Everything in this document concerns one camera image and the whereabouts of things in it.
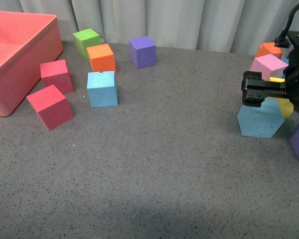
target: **white curtain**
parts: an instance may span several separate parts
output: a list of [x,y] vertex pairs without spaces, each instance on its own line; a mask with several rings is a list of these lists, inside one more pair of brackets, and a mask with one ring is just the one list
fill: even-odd
[[[0,0],[0,10],[54,14],[63,40],[86,28],[104,42],[149,36],[157,46],[254,55],[299,0]],[[299,11],[291,30],[299,31]]]

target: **speckled gray floor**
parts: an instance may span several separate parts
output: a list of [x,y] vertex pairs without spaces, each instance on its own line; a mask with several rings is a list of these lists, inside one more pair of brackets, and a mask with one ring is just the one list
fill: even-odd
[[0,239],[299,238],[299,116],[241,136],[251,56],[158,48],[137,70],[111,44],[119,106],[92,109],[89,62],[64,46],[75,117],[49,131],[25,100],[0,118]]

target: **pink cube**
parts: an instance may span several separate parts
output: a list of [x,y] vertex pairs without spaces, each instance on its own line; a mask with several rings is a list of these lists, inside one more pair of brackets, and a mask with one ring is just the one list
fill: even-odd
[[278,59],[272,54],[256,57],[251,65],[250,71],[262,73],[262,79],[267,81],[269,77],[283,76],[284,69],[288,66],[287,63]]
[[55,85],[63,94],[74,92],[72,78],[65,60],[42,63],[41,78],[45,86]]
[[74,117],[65,96],[54,86],[48,86],[26,97],[49,130]]

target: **red cube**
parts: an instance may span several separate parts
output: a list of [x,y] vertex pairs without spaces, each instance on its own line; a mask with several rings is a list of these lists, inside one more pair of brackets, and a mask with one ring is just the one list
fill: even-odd
[[72,78],[65,60],[42,63],[41,78],[45,86],[55,85],[63,94],[74,92]]
[[49,130],[74,117],[65,96],[54,86],[48,86],[26,97]]

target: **orange block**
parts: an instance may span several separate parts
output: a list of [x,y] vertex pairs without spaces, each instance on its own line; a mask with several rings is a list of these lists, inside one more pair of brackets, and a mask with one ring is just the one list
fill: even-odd
[[265,55],[268,55],[268,54],[273,54],[274,56],[276,56],[279,59],[283,55],[282,52],[281,52],[281,49],[279,47],[275,47],[274,42],[266,42],[266,43],[263,43],[259,47],[255,58],[260,57],[260,56],[265,56]]
[[108,44],[91,46],[86,48],[92,70],[94,72],[115,71],[115,57]]

